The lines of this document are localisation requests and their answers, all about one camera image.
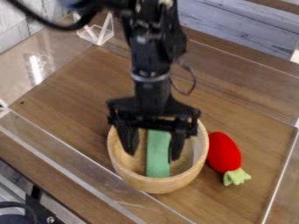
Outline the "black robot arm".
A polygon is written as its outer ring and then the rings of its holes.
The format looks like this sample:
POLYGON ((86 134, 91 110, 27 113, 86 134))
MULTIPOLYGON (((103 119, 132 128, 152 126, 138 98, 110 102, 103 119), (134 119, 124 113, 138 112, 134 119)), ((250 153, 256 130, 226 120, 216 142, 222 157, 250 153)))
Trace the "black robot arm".
POLYGON ((202 112, 172 94, 172 64, 187 50, 178 0, 59 0, 82 15, 110 9, 120 20, 131 49, 131 77, 135 95, 107 101, 108 122, 116 128, 122 146, 134 155, 140 129, 171 134, 167 156, 180 158, 184 141, 198 134, 202 112))

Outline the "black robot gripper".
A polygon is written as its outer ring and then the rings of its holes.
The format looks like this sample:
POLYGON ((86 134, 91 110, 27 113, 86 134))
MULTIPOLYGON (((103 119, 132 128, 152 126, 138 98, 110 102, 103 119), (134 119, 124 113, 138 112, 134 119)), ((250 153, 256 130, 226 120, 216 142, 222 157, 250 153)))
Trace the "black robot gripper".
POLYGON ((163 78, 132 77, 135 95, 107 101, 108 121, 126 153, 136 154, 139 129, 171 132, 170 159, 178 160, 183 153, 186 137, 198 135, 200 111, 179 102, 172 95, 172 82, 163 78))

